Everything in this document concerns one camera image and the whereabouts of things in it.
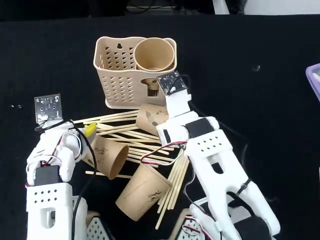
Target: purple container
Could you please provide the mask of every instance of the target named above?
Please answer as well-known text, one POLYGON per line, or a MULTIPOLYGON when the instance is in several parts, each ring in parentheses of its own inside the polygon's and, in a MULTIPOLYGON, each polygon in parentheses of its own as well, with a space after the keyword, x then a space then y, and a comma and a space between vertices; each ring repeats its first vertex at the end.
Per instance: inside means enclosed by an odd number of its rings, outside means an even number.
POLYGON ((320 101, 320 63, 307 67, 305 74, 315 95, 320 101))

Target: plastic basket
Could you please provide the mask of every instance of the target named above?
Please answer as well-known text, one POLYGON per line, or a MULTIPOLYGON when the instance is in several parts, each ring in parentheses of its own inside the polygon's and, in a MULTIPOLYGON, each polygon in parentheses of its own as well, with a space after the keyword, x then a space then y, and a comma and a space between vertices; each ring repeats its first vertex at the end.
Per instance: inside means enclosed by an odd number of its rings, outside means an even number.
POLYGON ((134 49, 145 37, 100 37, 95 45, 93 65, 99 75, 105 94, 105 104, 111 109, 138 109, 142 104, 164 106, 164 93, 150 91, 142 80, 173 72, 177 67, 177 44, 164 38, 174 49, 174 62, 169 70, 149 72, 136 70, 134 49))

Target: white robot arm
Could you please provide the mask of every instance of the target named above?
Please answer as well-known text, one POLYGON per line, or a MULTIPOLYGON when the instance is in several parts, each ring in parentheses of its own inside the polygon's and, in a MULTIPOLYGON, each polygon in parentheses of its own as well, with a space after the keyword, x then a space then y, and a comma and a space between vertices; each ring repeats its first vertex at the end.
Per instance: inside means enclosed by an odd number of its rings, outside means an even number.
POLYGON ((165 123, 156 127, 161 144, 187 142, 184 153, 205 192, 213 216, 209 217, 191 204, 190 210, 197 221, 215 240, 262 240, 278 234, 278 219, 258 186, 248 178, 224 131, 219 129, 218 121, 212 116, 199 117, 190 110, 188 101, 191 95, 178 72, 160 76, 158 82, 165 94, 169 115, 165 123), (214 170, 212 166, 215 164, 219 165, 221 172, 214 170), (228 209, 227 192, 241 198, 254 216, 240 214, 233 217, 235 211, 228 209), (258 233, 248 233, 248 224, 251 224, 251 231, 258 233))
POLYGON ((37 121, 45 120, 35 129, 42 134, 27 158, 27 239, 86 240, 88 206, 84 198, 73 196, 68 182, 96 135, 96 125, 79 129, 63 121, 59 94, 36 98, 35 104, 37 121))

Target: paper cup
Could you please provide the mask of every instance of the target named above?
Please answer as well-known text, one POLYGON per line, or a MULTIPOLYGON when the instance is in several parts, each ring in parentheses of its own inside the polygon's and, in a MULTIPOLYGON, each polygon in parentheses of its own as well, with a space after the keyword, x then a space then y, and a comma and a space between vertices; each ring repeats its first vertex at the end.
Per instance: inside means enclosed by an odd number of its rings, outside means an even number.
POLYGON ((175 60, 174 47, 162 38, 151 37, 139 42, 133 51, 137 69, 160 72, 171 67, 175 60))
POLYGON ((141 163, 115 204, 129 218, 138 221, 171 186, 153 167, 141 163))
POLYGON ((169 118, 165 106, 144 104, 139 108, 135 125, 153 135, 158 135, 156 126, 163 124, 169 118))
MULTIPOLYGON (((126 162, 129 147, 98 135, 95 136, 91 147, 94 150, 97 170, 106 175, 110 180, 114 179, 126 162)), ((90 151, 82 160, 94 167, 90 151)))

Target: black table surface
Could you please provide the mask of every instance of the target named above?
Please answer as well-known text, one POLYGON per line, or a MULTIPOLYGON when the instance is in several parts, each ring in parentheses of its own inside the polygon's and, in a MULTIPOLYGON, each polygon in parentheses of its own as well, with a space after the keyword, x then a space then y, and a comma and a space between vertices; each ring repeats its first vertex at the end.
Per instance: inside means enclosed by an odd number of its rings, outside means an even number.
MULTIPOLYGON (((93 67, 96 40, 170 37, 180 73, 192 78, 193 103, 249 140, 246 168, 281 224, 278 239, 318 239, 320 104, 305 75, 320 61, 320 15, 157 16, 0 24, 1 239, 25 239, 26 158, 39 141, 34 97, 61 93, 65 119, 108 109, 93 67)), ((237 156, 244 141, 227 132, 237 156)), ((126 163, 121 173, 132 174, 126 163)), ((78 194, 90 169, 76 165, 78 194)), ((160 170, 168 176, 168 170, 160 170)), ((185 182, 191 177, 189 167, 185 182)), ((84 197, 117 239, 166 239, 188 201, 180 193, 159 230, 156 207, 133 222, 115 205, 127 179, 96 177, 84 197)), ((193 199, 204 196, 198 182, 193 199)))

